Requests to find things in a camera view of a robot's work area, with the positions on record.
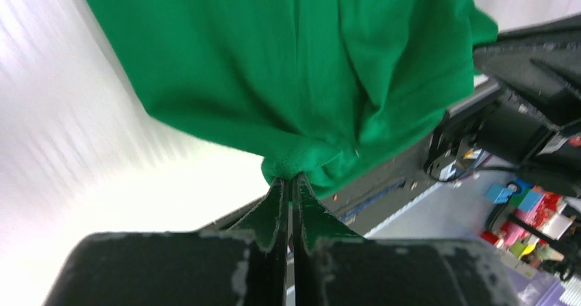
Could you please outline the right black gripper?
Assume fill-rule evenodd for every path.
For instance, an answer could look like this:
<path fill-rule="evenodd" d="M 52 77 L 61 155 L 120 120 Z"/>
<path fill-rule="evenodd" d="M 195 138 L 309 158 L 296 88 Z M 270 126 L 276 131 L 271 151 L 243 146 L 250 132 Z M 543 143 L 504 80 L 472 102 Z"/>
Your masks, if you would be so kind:
<path fill-rule="evenodd" d="M 475 67 L 503 94 L 476 143 L 516 175 L 561 195 L 580 193 L 580 15 L 500 34 L 473 48 Z"/>

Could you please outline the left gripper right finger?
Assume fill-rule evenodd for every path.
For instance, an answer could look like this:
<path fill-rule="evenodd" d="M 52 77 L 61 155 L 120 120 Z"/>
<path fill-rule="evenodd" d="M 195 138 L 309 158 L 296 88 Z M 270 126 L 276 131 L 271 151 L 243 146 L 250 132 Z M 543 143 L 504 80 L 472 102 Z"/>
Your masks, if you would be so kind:
<path fill-rule="evenodd" d="M 291 181 L 297 305 L 518 305 L 497 256 L 470 239 L 370 240 L 303 174 Z"/>

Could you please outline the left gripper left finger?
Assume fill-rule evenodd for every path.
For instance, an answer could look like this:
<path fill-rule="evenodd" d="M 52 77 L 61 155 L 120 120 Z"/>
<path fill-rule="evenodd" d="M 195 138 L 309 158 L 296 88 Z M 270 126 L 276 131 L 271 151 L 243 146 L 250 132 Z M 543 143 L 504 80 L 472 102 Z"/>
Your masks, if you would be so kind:
<path fill-rule="evenodd" d="M 284 305 L 289 183 L 226 230 L 94 233 L 47 305 Z"/>

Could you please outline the green t-shirt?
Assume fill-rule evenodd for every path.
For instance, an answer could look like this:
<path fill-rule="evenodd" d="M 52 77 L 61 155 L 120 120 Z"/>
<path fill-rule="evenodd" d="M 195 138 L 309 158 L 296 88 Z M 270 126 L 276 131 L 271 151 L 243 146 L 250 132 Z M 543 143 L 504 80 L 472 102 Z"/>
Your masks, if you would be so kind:
<path fill-rule="evenodd" d="M 474 0 L 86 0 L 145 111 L 327 197 L 426 137 L 496 39 Z"/>

